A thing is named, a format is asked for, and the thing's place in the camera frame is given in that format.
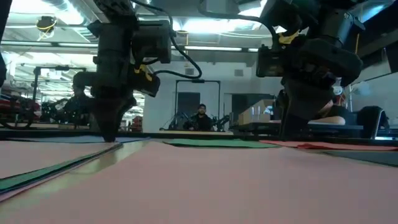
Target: person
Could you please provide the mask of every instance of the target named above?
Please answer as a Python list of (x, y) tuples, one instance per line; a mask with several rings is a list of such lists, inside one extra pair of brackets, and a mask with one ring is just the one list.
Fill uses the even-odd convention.
[(185, 122), (183, 128), (190, 131), (212, 131), (213, 125), (211, 119), (206, 115), (206, 105), (200, 104), (198, 113), (191, 117), (191, 121)]
[(330, 100), (311, 120), (319, 123), (331, 123), (340, 125), (355, 125), (356, 119), (353, 113), (345, 107), (338, 106)]
[(79, 118), (73, 119), (77, 119), (79, 125), (88, 124), (88, 114), (90, 113), (88, 109), (88, 99), (90, 99), (90, 97), (86, 96), (84, 86), (73, 85), (72, 88), (74, 96), (67, 101), (62, 109), (58, 110), (58, 113), (65, 114), (66, 112), (69, 115), (78, 115)]

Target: pipe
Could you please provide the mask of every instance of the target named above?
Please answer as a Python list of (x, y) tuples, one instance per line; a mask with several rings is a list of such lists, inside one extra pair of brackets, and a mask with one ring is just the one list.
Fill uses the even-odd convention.
[[(79, 25), (87, 26), (90, 24), (91, 20), (86, 15), (84, 15), (80, 10), (78, 10), (78, 6), (74, 2), (71, 3), (70, 0), (42, 0), (43, 2), (49, 4), (50, 6), (56, 7), (62, 13), (68, 12), (71, 13), (78, 13), (79, 16), (83, 18), (83, 22)], [(80, 34), (83, 38), (85, 38), (89, 42), (97, 42), (97, 38), (86, 28), (84, 29), (75, 29), (75, 31)]]

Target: ceiling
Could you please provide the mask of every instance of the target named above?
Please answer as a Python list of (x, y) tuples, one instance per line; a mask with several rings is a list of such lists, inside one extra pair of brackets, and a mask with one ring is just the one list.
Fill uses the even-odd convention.
[[(244, 47), (256, 49), (264, 44), (271, 46), (271, 36), (269, 31), (256, 22), (241, 20), (220, 20), (204, 18), (197, 11), (198, 0), (141, 0), (149, 2), (151, 5), (160, 7), (168, 11), (174, 19), (174, 30), (187, 30), (188, 34), (177, 33), (176, 41), (179, 45), (207, 46), (207, 47)], [(51, 2), (63, 2), (63, 4), (53, 5)], [(239, 12), (236, 0), (207, 0), (205, 7), (207, 10), (232, 13)], [(390, 5), (393, 0), (369, 1), (356, 9), (353, 14), (357, 15), (362, 21), (383, 10)], [(164, 15), (144, 7), (135, 6), (137, 15), (141, 20), (167, 19)], [(261, 8), (251, 10), (253, 16), (259, 16)], [(55, 16), (57, 24), (51, 34), (40, 32), (36, 28), (36, 21), (41, 16)], [(99, 19), (107, 22), (106, 16), (100, 11), (93, 0), (13, 0), (11, 13), (7, 21), (6, 31), (3, 40), (32, 41), (32, 42), (56, 42), (56, 43), (97, 43), (85, 25)], [(34, 47), (3, 45), (1, 50), (7, 54), (9, 62), (16, 64), (15, 80), (32, 80), (33, 67), (36, 65), (69, 65), (71, 67), (86, 67), (95, 70), (92, 57), (96, 54), (96, 47)], [(242, 77), (250, 77), (256, 61), (257, 55), (244, 52), (223, 52), (223, 51), (200, 51), (188, 50), (187, 54), (194, 61), (198, 62), (205, 76), (219, 80), (239, 80)], [(184, 72), (186, 68), (192, 66), (173, 51), (172, 63), (169, 65), (154, 64), (152, 69), (170, 69)], [(234, 75), (236, 70), (242, 70), (243, 76)], [(73, 78), (75, 72), (70, 71), (65, 75)], [(68, 82), (56, 82), (59, 79), (50, 77), (40, 78), (51, 82), (40, 83), (40, 89), (47, 90), (53, 94), (53, 99), (68, 96), (71, 92), (71, 84)], [(136, 93), (142, 100), (135, 110), (135, 113), (142, 111), (143, 95)]]

